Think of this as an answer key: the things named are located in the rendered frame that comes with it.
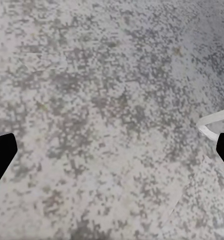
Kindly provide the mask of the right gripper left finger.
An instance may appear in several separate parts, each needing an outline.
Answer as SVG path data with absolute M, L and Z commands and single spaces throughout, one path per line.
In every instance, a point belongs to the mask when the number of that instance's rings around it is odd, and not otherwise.
M 0 180 L 17 152 L 17 142 L 13 133 L 0 136 Z

